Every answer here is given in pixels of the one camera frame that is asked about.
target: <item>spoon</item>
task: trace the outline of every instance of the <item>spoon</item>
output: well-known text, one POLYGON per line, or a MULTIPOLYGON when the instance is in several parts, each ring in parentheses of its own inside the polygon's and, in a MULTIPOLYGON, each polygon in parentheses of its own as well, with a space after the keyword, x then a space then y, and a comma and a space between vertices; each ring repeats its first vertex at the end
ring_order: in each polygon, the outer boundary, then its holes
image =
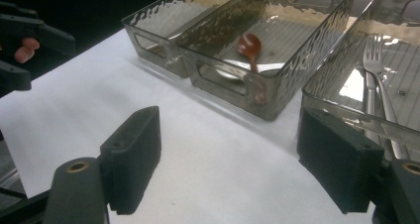
POLYGON ((238 41, 238 52, 250 61, 251 71, 258 73, 257 56, 262 50, 262 42, 254 34, 242 35, 238 41))
MULTIPOLYGON (((238 41, 238 52, 248 58, 251 71, 259 73, 257 67, 257 56, 262 50, 262 42, 254 34, 242 35, 238 41)), ((260 77, 256 77, 253 81, 254 99, 257 104, 266 104, 266 88, 265 83, 260 77)))

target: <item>dark background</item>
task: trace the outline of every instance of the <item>dark background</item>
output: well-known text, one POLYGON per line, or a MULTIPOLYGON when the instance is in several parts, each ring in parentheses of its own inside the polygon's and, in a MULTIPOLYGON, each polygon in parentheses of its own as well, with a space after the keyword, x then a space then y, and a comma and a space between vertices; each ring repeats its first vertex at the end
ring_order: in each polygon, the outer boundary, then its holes
MULTIPOLYGON (((72 34, 79 55, 112 34, 123 29, 121 19, 157 0, 0 0, 34 9, 46 24, 72 34)), ((12 57, 0 56, 13 65, 31 72, 32 79, 54 69, 71 59, 53 50, 41 47, 36 55, 24 64, 12 57)), ((7 90, 0 89, 0 96, 7 90)))

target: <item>table surface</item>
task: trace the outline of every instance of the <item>table surface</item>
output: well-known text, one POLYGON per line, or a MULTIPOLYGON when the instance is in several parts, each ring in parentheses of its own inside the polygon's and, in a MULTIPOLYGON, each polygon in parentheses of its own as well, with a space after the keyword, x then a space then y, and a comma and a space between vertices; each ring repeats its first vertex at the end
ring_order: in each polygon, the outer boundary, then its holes
POLYGON ((301 92, 263 121, 140 59, 120 31, 0 99, 0 129, 28 195, 63 163, 99 156, 135 111, 159 106, 161 160, 137 212, 111 223, 371 223, 343 215, 296 154, 301 92))

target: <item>fork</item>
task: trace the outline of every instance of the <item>fork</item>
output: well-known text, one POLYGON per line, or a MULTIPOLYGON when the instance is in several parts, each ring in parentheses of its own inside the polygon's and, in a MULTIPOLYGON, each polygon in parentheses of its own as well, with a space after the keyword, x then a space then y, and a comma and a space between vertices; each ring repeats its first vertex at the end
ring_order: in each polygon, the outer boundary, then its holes
MULTIPOLYGON (((385 119, 389 122, 397 123, 391 102, 389 100, 388 94, 386 93, 385 86, 383 85, 379 77, 379 75, 383 72, 382 47, 382 36, 371 35, 367 38, 367 44, 364 53, 364 67, 365 70, 373 76, 377 86, 379 87, 379 94, 382 98, 385 119)), ((401 146, 393 140, 391 140, 390 142, 394 156, 397 159, 409 160, 409 155, 406 147, 401 146)))

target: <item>plastic container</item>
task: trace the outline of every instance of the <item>plastic container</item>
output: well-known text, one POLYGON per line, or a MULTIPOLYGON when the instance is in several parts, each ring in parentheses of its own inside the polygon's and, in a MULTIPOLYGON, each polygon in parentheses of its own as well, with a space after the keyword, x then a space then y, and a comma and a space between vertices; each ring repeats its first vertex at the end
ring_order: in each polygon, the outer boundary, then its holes
POLYGON ((180 77, 187 71, 178 36, 234 0, 157 0, 122 20, 138 55, 180 77))
POLYGON ((303 107, 328 112, 361 132, 406 146, 420 161, 420 0, 373 0, 303 87, 303 107), (369 35, 382 35, 383 84, 397 123, 384 119, 375 95, 375 115, 366 112, 364 50, 369 35))
POLYGON ((274 120, 343 35, 353 1, 235 1, 180 36, 191 83, 274 120), (256 73, 238 65, 248 63, 238 53, 244 34, 255 34, 262 42, 257 63, 277 69, 256 73))

